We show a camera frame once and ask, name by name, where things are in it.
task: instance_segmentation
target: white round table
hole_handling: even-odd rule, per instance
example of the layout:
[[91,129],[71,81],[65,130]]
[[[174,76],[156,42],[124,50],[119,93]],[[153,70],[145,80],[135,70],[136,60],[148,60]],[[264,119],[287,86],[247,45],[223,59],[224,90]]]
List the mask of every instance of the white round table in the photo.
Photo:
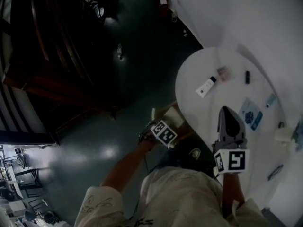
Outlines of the white round table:
[[[228,66],[233,78],[222,82],[217,68]],[[250,72],[250,84],[245,84],[245,72]],[[211,76],[217,81],[208,94],[202,98],[195,90]],[[189,56],[182,64],[176,79],[177,103],[189,125],[211,149],[218,139],[219,111],[228,106],[239,112],[246,98],[253,101],[262,111],[263,118],[255,131],[247,124],[247,148],[250,149],[249,168],[239,174],[241,188],[246,198],[252,197],[260,208],[266,207],[274,194],[280,175],[271,181],[267,177],[287,157],[285,146],[274,139],[279,122],[284,114],[276,100],[266,108],[266,102],[273,93],[261,72],[240,54],[224,48],[206,48]]]

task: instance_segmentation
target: white shirt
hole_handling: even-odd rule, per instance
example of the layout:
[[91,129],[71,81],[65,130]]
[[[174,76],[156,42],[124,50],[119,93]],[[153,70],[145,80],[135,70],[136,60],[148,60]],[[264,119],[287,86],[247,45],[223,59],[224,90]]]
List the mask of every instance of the white shirt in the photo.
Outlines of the white shirt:
[[202,172],[165,167],[143,181],[138,211],[127,220],[122,196],[111,187],[91,187],[75,227],[268,227],[252,199],[227,219],[221,211],[222,187]]

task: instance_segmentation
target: green floor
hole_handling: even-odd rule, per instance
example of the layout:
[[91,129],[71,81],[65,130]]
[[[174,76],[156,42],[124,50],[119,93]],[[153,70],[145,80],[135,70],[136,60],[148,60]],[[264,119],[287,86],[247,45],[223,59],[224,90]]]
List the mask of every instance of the green floor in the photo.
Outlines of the green floor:
[[[180,21],[174,24],[170,19],[159,19],[157,0],[119,1],[117,18],[108,19],[104,30],[110,65],[115,68],[128,107],[116,121],[100,114],[60,132],[60,146],[27,151],[31,167],[40,169],[43,197],[70,224],[76,219],[86,189],[98,186],[115,163],[136,147],[138,134],[151,119],[152,108],[175,101],[178,69],[189,55],[201,49],[190,32],[184,37],[187,28]],[[118,43],[123,46],[123,60],[117,58]],[[153,149],[147,156],[149,168],[164,151]],[[127,217],[134,212],[146,175],[142,164],[123,192]]]

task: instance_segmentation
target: person's arm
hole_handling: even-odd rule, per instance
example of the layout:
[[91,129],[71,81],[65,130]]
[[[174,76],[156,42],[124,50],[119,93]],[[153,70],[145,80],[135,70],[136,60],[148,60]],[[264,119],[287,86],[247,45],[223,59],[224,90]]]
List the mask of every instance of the person's arm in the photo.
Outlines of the person's arm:
[[238,174],[224,174],[223,194],[222,194],[222,213],[227,218],[232,213],[233,201],[236,200],[241,207],[245,199],[241,190]]
[[133,152],[120,160],[108,174],[101,186],[112,187],[122,192],[130,181],[145,154],[154,146],[154,141],[144,140]]

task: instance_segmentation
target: white wall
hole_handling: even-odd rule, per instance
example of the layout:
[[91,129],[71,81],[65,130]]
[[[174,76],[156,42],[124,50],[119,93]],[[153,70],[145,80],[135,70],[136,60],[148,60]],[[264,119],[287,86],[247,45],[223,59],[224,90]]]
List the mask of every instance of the white wall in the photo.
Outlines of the white wall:
[[[297,124],[303,110],[303,0],[169,2],[204,48],[229,47],[251,60],[276,91],[288,126]],[[293,226],[303,213],[302,153],[291,154],[288,168],[272,210]]]

